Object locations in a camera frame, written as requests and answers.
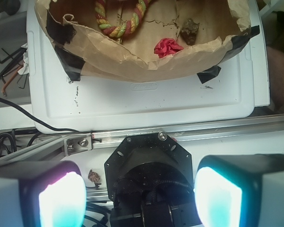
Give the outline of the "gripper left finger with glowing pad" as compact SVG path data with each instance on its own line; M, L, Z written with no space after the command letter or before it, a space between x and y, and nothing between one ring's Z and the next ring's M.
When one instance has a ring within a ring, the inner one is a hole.
M0 227L80 227L86 200L71 161L0 161Z

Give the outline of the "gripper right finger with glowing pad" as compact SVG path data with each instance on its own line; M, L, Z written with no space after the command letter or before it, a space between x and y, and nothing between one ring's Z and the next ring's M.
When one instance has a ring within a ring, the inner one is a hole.
M207 155L194 191L205 227L284 227L284 154Z

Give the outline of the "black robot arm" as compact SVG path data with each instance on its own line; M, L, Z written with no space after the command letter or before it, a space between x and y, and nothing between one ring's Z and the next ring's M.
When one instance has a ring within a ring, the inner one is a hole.
M112 209L71 161L0 160L0 227L284 227L284 154L192 156L171 137L125 138L104 163Z

